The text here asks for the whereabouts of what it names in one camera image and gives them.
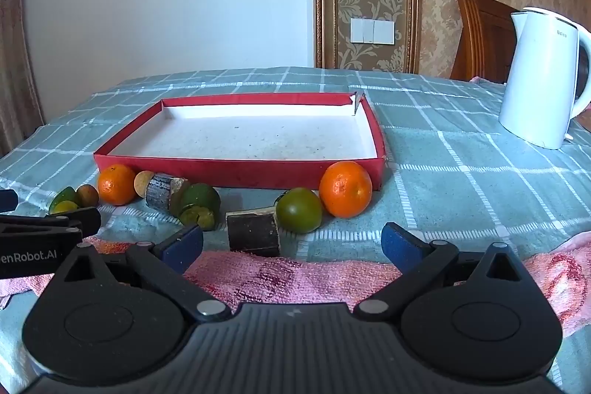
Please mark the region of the pink towel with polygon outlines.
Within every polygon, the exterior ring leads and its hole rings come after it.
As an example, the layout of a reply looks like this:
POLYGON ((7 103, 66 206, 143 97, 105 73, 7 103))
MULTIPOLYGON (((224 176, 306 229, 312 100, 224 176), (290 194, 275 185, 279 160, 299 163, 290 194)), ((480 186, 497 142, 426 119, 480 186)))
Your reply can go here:
MULTIPOLYGON (((590 324, 590 234, 582 232, 524 265, 551 304, 566 337, 590 324)), ((242 302, 345 302, 353 307, 401 276, 392 264, 299 262, 207 251, 183 277, 235 309, 242 302)))

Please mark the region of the cut cucumber piece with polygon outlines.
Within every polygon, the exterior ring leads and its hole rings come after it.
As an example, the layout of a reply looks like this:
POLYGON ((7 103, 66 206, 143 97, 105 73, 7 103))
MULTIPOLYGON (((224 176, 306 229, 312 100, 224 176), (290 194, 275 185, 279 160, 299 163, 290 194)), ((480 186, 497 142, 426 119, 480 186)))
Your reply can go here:
POLYGON ((214 187, 205 183, 195 183, 184 191, 178 215, 183 225, 196 224, 204 231, 212 231, 220 214, 221 197, 214 187))

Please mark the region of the small orange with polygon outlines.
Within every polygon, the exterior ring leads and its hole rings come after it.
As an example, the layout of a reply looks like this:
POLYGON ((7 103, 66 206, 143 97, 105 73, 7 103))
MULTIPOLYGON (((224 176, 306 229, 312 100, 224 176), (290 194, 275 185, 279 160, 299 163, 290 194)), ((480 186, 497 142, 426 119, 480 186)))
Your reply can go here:
POLYGON ((372 179, 359 163, 339 161, 325 170, 318 195, 332 216, 353 218, 362 214, 372 201, 372 179))

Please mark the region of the red shallow cardboard tray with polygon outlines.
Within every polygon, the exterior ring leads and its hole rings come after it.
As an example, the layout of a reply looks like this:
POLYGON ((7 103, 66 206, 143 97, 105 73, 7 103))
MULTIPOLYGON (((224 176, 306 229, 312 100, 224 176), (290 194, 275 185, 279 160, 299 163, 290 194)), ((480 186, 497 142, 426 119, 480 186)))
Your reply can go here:
POLYGON ((94 153, 114 164, 215 187, 317 189, 335 162, 383 184, 385 139, 362 94, 246 93, 156 102, 94 153))

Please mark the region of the white wall switch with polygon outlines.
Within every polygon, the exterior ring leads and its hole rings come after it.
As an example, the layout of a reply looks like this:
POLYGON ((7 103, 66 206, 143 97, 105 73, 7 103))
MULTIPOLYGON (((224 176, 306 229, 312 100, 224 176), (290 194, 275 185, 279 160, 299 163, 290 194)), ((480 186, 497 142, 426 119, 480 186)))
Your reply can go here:
POLYGON ((388 20, 352 18, 349 22, 349 41, 352 44, 394 45, 396 23, 388 20))

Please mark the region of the patterned curtain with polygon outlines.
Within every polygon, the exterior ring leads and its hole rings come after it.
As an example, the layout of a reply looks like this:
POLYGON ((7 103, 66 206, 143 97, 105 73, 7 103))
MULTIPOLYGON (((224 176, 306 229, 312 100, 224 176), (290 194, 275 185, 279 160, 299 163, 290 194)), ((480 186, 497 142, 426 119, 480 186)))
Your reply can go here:
POLYGON ((30 66, 23 0, 1 0, 1 154, 44 124, 30 66))

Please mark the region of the large orange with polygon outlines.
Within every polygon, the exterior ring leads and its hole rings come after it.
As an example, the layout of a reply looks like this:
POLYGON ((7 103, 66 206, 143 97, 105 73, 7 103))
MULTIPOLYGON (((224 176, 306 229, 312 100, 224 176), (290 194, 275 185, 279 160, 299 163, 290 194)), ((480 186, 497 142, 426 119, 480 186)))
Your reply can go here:
POLYGON ((99 198, 113 206, 123 206, 136 197, 135 172, 128 166, 114 164, 103 169, 97 180, 99 198))

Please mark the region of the green tomato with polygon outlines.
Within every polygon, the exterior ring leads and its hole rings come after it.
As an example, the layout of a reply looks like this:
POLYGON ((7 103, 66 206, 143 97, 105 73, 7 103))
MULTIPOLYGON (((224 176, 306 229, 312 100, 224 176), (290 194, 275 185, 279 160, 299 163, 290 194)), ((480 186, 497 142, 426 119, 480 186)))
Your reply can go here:
POLYGON ((314 191, 294 188, 277 198, 276 220, 283 230, 294 234, 308 234, 322 225, 324 208, 314 191))

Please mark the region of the brown longan fruit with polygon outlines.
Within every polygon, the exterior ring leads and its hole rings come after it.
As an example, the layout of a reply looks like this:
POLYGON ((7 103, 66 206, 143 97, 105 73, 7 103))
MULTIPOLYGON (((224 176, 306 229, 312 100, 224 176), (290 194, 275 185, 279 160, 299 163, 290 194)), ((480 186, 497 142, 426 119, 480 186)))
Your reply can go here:
POLYGON ((76 195, 80 207, 97 207, 99 204, 99 194, 90 184, 79 186, 76 195))

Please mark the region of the wooden headboard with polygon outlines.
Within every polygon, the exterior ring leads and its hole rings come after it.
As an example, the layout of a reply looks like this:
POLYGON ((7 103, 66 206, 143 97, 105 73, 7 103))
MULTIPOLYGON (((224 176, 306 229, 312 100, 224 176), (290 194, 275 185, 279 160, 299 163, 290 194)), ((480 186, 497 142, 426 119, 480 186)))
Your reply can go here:
POLYGON ((463 27, 451 78, 506 83, 517 43, 511 15, 517 9, 496 0, 457 2, 463 27))

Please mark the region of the white electric kettle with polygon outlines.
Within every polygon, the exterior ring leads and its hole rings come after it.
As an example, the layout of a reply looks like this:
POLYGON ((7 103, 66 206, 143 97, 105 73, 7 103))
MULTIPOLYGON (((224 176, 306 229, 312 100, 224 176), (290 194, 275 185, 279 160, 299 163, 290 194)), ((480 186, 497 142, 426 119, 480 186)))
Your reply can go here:
POLYGON ((515 136, 559 149, 570 122, 590 104, 590 85, 576 93, 579 57, 590 32, 555 12, 525 7, 511 14, 516 48, 499 115, 515 136))

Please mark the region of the short dark eggplant chunk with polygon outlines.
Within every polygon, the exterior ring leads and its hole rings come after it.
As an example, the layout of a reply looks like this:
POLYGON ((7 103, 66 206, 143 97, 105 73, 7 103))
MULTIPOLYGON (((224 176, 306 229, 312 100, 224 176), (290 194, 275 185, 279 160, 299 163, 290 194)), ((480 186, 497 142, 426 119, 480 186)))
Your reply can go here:
POLYGON ((225 220, 230 251, 260 257, 280 256, 279 226, 273 206, 228 212, 225 220))

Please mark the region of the green avocado-like fruit end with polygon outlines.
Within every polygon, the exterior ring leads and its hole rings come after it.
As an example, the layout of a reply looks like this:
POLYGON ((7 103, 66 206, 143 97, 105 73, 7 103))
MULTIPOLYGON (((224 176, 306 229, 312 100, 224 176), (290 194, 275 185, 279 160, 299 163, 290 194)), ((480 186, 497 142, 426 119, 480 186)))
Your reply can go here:
POLYGON ((73 203, 76 206, 79 205, 78 195, 77 192, 71 187, 68 186, 62 189, 52 200, 49 205, 48 212, 50 214, 54 214, 57 212, 57 206, 62 202, 69 202, 73 203))

